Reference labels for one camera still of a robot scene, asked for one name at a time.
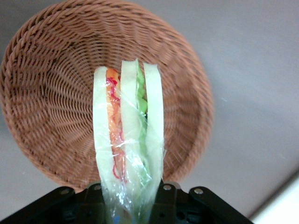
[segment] sandwich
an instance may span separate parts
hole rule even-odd
[[[109,197],[130,206],[154,201],[163,174],[164,110],[157,65],[122,61],[121,73],[94,72],[96,162]]]

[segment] white surface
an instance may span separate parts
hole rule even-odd
[[[255,224],[299,223],[299,177],[252,221]]]
[[[1,0],[0,56],[18,28],[58,0]],[[208,187],[248,216],[298,168],[299,2],[133,0],[182,33],[215,99],[211,144],[184,190]],[[19,151],[0,117],[0,219],[58,185]]]

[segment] metal screw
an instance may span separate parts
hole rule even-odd
[[[94,190],[101,190],[101,185],[96,185],[96,186],[94,186],[93,189],[94,189]]]
[[[204,192],[202,191],[202,189],[200,189],[200,188],[196,188],[195,190],[194,190],[194,192],[196,193],[196,194],[198,194],[198,195],[202,195]]]
[[[68,194],[70,192],[70,189],[64,189],[64,190],[62,190],[61,192],[60,192],[60,194],[61,195],[66,195],[66,194]]]
[[[171,186],[168,185],[168,184],[166,184],[166,185],[164,185],[163,189],[164,189],[164,190],[171,190]]]

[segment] wrapped sandwich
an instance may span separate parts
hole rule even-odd
[[[94,73],[96,161],[113,223],[146,223],[163,174],[164,110],[157,65],[122,61]]]

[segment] wicker basket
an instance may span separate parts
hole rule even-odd
[[[69,0],[27,21],[1,64],[1,105],[9,130],[52,180],[84,189],[99,179],[93,144],[93,72],[122,60],[157,63],[162,73],[164,179],[179,181],[204,151],[213,101],[185,38],[138,5]]]

